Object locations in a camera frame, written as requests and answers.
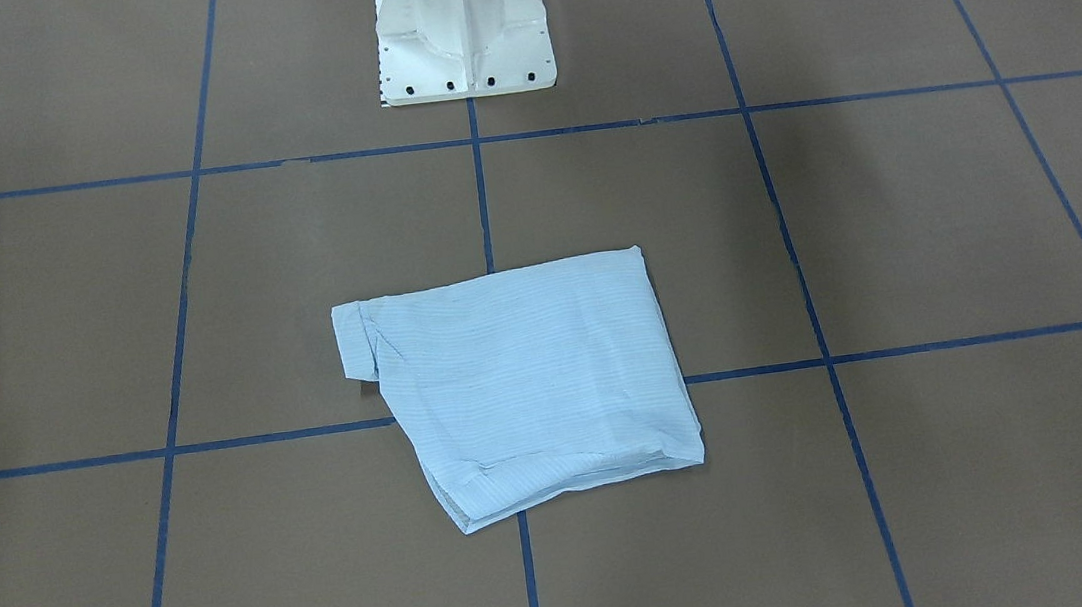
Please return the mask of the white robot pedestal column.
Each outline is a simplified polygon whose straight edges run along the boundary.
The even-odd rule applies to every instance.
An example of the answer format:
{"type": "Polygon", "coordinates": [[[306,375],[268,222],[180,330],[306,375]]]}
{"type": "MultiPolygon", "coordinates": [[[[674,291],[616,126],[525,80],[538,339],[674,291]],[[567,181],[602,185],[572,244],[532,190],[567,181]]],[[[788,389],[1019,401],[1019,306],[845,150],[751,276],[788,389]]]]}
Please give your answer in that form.
{"type": "Polygon", "coordinates": [[[374,0],[387,107],[540,92],[558,81],[544,0],[374,0]]]}

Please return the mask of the light blue button-up shirt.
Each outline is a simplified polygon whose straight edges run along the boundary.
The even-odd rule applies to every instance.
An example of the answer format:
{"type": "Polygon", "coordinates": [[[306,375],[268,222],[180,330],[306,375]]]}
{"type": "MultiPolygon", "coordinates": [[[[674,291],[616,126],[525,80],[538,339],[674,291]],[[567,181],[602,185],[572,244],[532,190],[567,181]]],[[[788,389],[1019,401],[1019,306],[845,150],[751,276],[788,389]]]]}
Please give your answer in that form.
{"type": "Polygon", "coordinates": [[[705,463],[679,358],[634,246],[331,308],[343,374],[373,383],[465,535],[705,463]]]}

